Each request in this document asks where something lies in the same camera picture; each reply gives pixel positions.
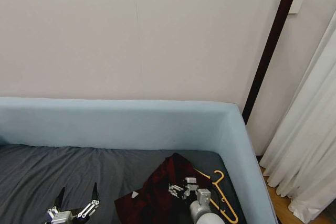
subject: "white wall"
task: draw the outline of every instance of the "white wall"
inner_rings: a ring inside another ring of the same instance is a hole
[[[304,0],[289,15],[247,124],[257,155],[262,154],[336,10],[336,0]]]
[[[0,0],[0,95],[242,109],[279,0]]]

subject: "bed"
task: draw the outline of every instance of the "bed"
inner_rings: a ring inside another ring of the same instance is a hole
[[[174,152],[226,174],[239,223],[277,223],[234,104],[0,98],[0,144],[1,223],[43,222],[63,186],[64,206],[83,207],[94,182],[102,204],[91,223],[119,223],[113,201]]]

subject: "gray bed sheet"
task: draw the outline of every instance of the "gray bed sheet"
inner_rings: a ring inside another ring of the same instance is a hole
[[[78,147],[0,146],[0,223],[37,224],[49,220],[62,187],[66,187],[62,209],[84,207],[97,182],[100,208],[88,223],[120,223],[114,201],[136,189],[164,161],[177,152],[193,166],[218,178],[220,186],[239,217],[246,223],[233,185],[220,156],[206,151],[107,150]]]

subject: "bed frame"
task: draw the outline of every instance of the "bed frame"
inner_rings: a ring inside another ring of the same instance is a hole
[[[277,223],[234,104],[0,98],[0,144],[213,151],[224,161],[247,223]]]

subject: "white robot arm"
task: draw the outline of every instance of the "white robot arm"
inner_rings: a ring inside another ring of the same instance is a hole
[[[189,206],[191,218],[194,224],[225,224],[217,215],[211,212],[209,201],[211,192],[208,189],[199,189],[196,178],[185,178],[186,186],[180,187],[171,185],[169,192],[171,195],[182,200],[194,199]]]
[[[89,221],[90,217],[100,206],[97,183],[95,183],[93,187],[91,202],[84,208],[61,211],[64,192],[65,187],[63,187],[56,197],[54,207],[48,209],[47,213],[50,216],[51,221],[45,222],[45,224],[84,224]]]

